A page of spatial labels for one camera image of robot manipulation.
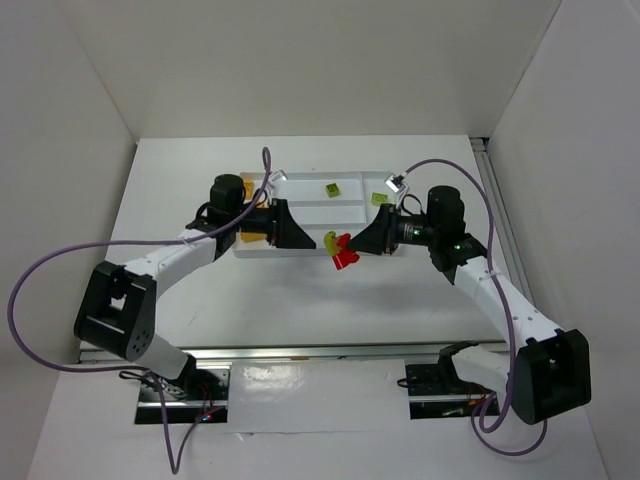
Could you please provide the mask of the yellow oval lego piece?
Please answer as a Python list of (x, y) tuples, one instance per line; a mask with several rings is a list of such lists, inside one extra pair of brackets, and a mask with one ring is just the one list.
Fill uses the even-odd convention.
[(253, 243), (253, 242), (259, 242), (259, 241), (265, 240), (266, 235), (263, 233), (241, 231), (240, 239), (244, 243)]

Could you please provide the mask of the red and green lego stack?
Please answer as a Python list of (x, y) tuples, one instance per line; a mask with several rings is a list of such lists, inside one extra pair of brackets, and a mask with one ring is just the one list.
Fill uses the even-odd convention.
[(356, 264), (360, 260), (359, 254), (348, 248), (350, 240), (349, 233), (338, 235), (335, 231), (329, 231), (324, 235), (325, 249), (337, 270)]

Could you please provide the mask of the light green lego brick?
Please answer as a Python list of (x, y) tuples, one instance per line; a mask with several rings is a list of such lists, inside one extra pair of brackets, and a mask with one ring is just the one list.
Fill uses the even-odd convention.
[(381, 206), (389, 202), (389, 197), (384, 193), (373, 192), (371, 195), (371, 204), (373, 206)]

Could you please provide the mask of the dark green lego brick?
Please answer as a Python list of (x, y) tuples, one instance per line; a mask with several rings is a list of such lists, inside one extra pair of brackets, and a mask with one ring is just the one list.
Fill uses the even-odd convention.
[(341, 195), (341, 190), (336, 183), (327, 184), (325, 191), (329, 198), (335, 198)]

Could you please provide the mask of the small yellow lego brick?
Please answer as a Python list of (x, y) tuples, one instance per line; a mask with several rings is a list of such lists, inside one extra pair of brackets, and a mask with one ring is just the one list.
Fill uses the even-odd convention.
[(243, 182), (245, 199), (247, 201), (251, 200), (254, 194), (254, 182), (253, 181), (244, 181)]

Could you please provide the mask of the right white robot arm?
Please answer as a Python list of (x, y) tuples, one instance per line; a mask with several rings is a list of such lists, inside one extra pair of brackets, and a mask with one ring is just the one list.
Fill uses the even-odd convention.
[(445, 382), (478, 384), (504, 394), (528, 425), (588, 404), (592, 388), (586, 337), (547, 318), (490, 266), (485, 246), (467, 232), (464, 214), (459, 191), (436, 186), (427, 195), (424, 213), (404, 215), (383, 204), (347, 247), (372, 255), (391, 255), (400, 245), (426, 248), (435, 269), (475, 302), (507, 342), (505, 358), (475, 342), (442, 349), (438, 368)]

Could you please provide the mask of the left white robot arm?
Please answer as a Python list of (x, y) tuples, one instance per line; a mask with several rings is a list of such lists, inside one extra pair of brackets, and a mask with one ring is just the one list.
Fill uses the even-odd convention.
[(151, 371), (180, 396), (213, 386), (213, 376), (199, 369), (192, 355), (156, 333), (157, 301), (186, 276), (224, 255), (238, 231), (263, 234), (278, 249), (316, 247), (293, 219), (286, 200), (274, 199), (260, 208), (245, 197), (240, 176), (219, 175), (208, 202), (177, 240), (122, 265), (98, 264), (79, 308), (75, 336)]

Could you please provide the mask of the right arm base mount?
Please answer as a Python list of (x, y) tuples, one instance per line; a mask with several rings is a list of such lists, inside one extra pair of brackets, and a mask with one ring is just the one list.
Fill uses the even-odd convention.
[(396, 385), (408, 393), (411, 420), (470, 417), (487, 400), (491, 390), (461, 380), (454, 370), (453, 356), (476, 346), (459, 342), (442, 349), (436, 363), (405, 366), (405, 376)]

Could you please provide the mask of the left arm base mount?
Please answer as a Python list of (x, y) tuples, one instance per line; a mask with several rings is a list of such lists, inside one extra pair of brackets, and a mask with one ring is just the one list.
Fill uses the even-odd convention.
[[(179, 391), (164, 379), (160, 385), (165, 399), (169, 425), (187, 425), (197, 418), (204, 424), (224, 424), (228, 420), (228, 394), (231, 370), (229, 366), (215, 365), (209, 369), (211, 378), (197, 386), (191, 393)], [(121, 380), (136, 383), (139, 387), (134, 423), (136, 425), (161, 425), (162, 408), (160, 393), (149, 375), (124, 370), (118, 374)]]

